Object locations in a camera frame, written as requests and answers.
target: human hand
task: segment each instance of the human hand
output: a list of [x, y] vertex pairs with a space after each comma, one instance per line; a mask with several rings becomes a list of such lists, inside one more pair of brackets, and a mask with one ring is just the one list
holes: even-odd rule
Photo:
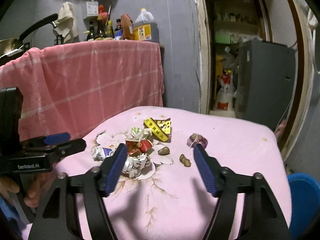
[[0, 176], [0, 195], [10, 204], [12, 204], [12, 200], [9, 197], [8, 191], [12, 193], [19, 192], [19, 186], [12, 179], [6, 176]]
[[[33, 182], [26, 191], [27, 195], [24, 198], [26, 205], [29, 207], [37, 207], [41, 195], [47, 192], [55, 178], [56, 173], [54, 171], [49, 173], [35, 173]], [[12, 179], [6, 176], [0, 176], [0, 195], [2, 195], [8, 203], [13, 204], [8, 191], [18, 193], [19, 190], [19, 186]]]

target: pink bed sheet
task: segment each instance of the pink bed sheet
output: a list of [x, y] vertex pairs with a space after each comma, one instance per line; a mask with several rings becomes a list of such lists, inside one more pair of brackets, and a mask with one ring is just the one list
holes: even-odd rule
[[159, 45], [94, 41], [32, 48], [0, 67], [1, 88], [24, 96], [20, 139], [69, 132], [83, 137], [135, 106], [162, 106]]
[[[65, 158], [57, 166], [58, 172], [69, 176], [83, 174], [95, 162], [91, 155], [95, 138], [108, 147], [130, 136], [132, 126], [143, 127], [143, 120], [171, 118], [172, 140], [163, 143], [170, 154], [150, 154], [151, 161], [160, 164], [138, 179], [121, 176], [115, 192], [104, 199], [110, 220], [120, 240], [133, 239], [202, 239], [211, 220], [216, 199], [207, 193], [196, 164], [193, 150], [187, 145], [192, 133], [199, 133], [209, 141], [206, 151], [234, 172], [252, 175], [261, 172], [274, 192], [289, 225], [291, 219], [291, 195], [283, 162], [273, 132], [255, 123], [195, 114], [178, 109], [160, 107], [136, 107], [120, 113], [95, 128], [84, 137], [84, 152]], [[191, 160], [191, 167], [184, 167], [179, 156]], [[79, 218], [83, 238], [91, 239], [81, 198]], [[230, 239], [237, 238], [243, 209], [243, 195], [237, 200], [236, 215]]]

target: small box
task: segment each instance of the small box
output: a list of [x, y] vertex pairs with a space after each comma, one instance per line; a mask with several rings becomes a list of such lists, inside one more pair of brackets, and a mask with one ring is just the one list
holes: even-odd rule
[[98, 2], [85, 2], [82, 4], [82, 17], [83, 19], [97, 17], [99, 15]]

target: screw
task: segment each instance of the screw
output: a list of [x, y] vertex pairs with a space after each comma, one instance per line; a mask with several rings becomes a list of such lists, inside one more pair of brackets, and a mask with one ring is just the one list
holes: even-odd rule
[[95, 167], [91, 168], [90, 171], [91, 171], [92, 173], [97, 173], [97, 172], [100, 171], [100, 168], [99, 168], [98, 166], [95, 166]]
[[59, 173], [58, 174], [58, 179], [64, 179], [67, 176], [65, 172]]
[[223, 168], [222, 168], [222, 173], [223, 173], [223, 174], [228, 174], [228, 172], [229, 172], [228, 170], [229, 170], [228, 167], [223, 167]]
[[263, 175], [262, 175], [260, 172], [256, 172], [256, 173], [254, 174], [254, 177], [255, 177], [256, 179], [263, 179]]

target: blue bucket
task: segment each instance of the blue bucket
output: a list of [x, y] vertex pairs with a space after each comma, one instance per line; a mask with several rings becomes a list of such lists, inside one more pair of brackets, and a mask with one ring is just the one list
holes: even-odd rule
[[296, 240], [306, 229], [320, 206], [320, 184], [311, 176], [295, 173], [288, 176], [292, 199], [289, 230]]

